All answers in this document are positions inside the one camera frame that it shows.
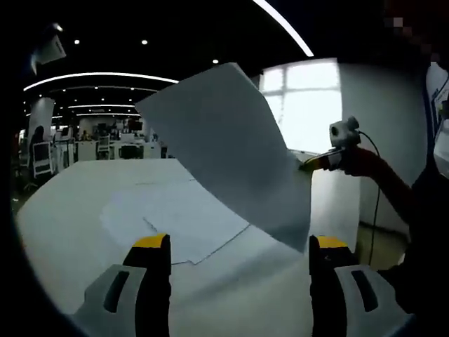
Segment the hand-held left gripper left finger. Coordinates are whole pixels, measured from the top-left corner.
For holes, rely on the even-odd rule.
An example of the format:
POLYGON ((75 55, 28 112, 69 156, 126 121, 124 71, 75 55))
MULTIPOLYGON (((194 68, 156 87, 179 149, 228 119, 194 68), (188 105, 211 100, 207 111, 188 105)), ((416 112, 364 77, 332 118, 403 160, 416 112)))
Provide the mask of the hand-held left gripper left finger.
POLYGON ((85 290, 73 321, 87 336, 169 336, 170 235, 143 237, 85 290))

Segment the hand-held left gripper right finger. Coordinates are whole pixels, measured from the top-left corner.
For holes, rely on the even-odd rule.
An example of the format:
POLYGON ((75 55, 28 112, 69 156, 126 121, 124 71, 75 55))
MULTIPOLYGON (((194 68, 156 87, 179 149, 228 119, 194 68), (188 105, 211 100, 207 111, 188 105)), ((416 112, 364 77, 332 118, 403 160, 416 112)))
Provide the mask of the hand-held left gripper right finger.
POLYGON ((379 272, 335 237, 309 237, 313 336, 413 336, 414 316, 379 272))

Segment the person's right hand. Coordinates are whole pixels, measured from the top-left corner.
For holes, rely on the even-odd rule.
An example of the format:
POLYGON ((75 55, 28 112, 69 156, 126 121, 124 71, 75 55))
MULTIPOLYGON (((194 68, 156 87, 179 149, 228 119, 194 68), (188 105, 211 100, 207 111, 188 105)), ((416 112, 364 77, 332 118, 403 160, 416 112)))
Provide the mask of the person's right hand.
POLYGON ((371 177, 377 155, 369 150, 354 147, 342 154, 340 169, 347 175, 355 177, 371 177))

